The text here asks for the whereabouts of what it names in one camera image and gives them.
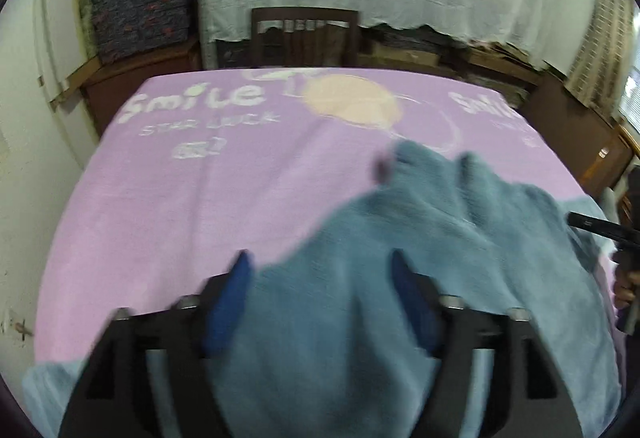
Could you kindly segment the person's right hand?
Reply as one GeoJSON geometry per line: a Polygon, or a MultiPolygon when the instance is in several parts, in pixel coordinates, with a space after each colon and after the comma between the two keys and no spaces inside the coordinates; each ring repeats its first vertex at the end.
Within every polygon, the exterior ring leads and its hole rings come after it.
{"type": "Polygon", "coordinates": [[[638,271],[626,270],[618,267],[615,271],[615,281],[613,285],[614,306],[621,310],[628,308],[636,299],[636,288],[640,284],[640,274],[638,271]]]}

